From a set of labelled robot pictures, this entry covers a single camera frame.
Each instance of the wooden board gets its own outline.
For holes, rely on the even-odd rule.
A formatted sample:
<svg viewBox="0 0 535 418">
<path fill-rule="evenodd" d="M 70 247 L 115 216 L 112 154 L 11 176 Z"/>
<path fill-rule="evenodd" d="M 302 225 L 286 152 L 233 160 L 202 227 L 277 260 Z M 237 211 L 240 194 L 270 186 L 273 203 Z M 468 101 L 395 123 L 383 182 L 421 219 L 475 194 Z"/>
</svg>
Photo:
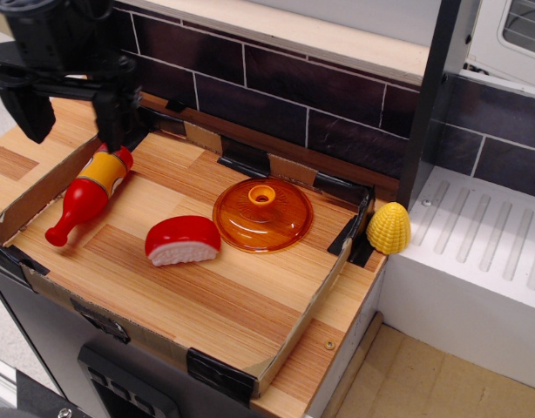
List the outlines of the wooden board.
<svg viewBox="0 0 535 418">
<path fill-rule="evenodd" d="M 91 136 L 91 107 L 72 101 L 54 103 L 62 113 L 44 150 L 41 145 L 33 148 L 19 131 L 0 140 L 1 163 L 7 152 L 18 156 L 12 161 L 36 162 L 28 168 L 18 163 L 19 168 L 12 166 L 9 174 L 2 173 L 0 164 L 0 212 L 64 154 L 83 144 L 80 135 Z M 149 228 L 182 214 L 210 217 L 219 194 L 246 177 L 217 164 L 211 152 L 159 135 L 149 135 L 134 158 L 132 174 L 107 210 L 76 228 L 66 247 L 57 249 L 44 239 L 44 231 L 60 216 L 61 200 L 11 243 L 48 267 L 49 279 L 85 300 L 176 344 L 257 375 L 277 354 L 334 265 L 336 257 L 326 248 L 353 213 L 305 191 L 315 221 L 298 245 L 257 255 L 224 243 L 215 260 L 157 268 L 144 255 Z M 33 173 L 43 165 L 41 173 Z M 253 408 L 273 416 L 301 416 L 306 411 L 337 353 L 325 348 L 326 341 L 339 347 L 383 260 L 374 253 L 364 269 L 344 267 L 271 387 L 253 400 Z"/>
</svg>

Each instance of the tile backsplash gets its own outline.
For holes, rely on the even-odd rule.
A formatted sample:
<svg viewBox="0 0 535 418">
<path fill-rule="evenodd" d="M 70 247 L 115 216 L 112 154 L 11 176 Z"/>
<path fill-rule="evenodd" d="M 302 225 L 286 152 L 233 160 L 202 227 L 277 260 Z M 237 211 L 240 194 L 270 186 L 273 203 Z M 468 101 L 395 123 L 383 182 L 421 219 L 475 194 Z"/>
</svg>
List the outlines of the tile backsplash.
<svg viewBox="0 0 535 418">
<path fill-rule="evenodd" d="M 399 179 L 419 86 L 116 3 L 144 91 Z M 437 164 L 535 196 L 535 98 L 455 80 Z"/>
<path fill-rule="evenodd" d="M 437 164 L 535 196 L 535 98 L 457 78 Z"/>
<path fill-rule="evenodd" d="M 143 90 L 398 179 L 419 87 L 116 3 Z"/>
</svg>

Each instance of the white oven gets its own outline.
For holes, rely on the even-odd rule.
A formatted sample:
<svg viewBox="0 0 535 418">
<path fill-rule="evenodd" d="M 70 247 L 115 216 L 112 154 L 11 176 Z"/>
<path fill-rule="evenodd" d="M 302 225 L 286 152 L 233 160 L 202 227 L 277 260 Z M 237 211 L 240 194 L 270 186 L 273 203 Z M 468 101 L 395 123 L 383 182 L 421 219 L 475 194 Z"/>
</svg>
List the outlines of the white oven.
<svg viewBox="0 0 535 418">
<path fill-rule="evenodd" d="M 483 0 L 468 62 L 535 86 L 535 0 Z"/>
</svg>

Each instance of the red bottle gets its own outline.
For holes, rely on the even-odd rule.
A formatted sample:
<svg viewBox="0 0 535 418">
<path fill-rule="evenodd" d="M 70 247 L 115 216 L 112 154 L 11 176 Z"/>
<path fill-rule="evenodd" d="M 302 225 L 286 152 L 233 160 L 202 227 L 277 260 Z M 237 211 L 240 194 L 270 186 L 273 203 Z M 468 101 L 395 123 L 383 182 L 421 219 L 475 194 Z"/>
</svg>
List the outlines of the red bottle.
<svg viewBox="0 0 535 418">
<path fill-rule="evenodd" d="M 102 144 L 84 170 L 70 183 L 64 195 L 63 213 L 45 238 L 54 246 L 64 246 L 74 226 L 97 216 L 106 206 L 117 186 L 133 165 L 130 151 L 124 146 L 109 153 Z"/>
</svg>

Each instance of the orange lid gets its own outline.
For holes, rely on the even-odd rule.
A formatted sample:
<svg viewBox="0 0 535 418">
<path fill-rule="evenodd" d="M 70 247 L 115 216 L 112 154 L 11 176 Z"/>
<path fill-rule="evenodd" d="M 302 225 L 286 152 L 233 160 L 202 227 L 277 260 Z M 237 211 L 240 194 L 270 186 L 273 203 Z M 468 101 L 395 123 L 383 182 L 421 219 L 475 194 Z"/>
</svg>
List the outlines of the orange lid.
<svg viewBox="0 0 535 418">
<path fill-rule="evenodd" d="M 312 224 L 310 200 L 279 179 L 250 179 L 226 189 L 213 207 L 213 222 L 231 246 L 250 253 L 282 250 Z"/>
</svg>

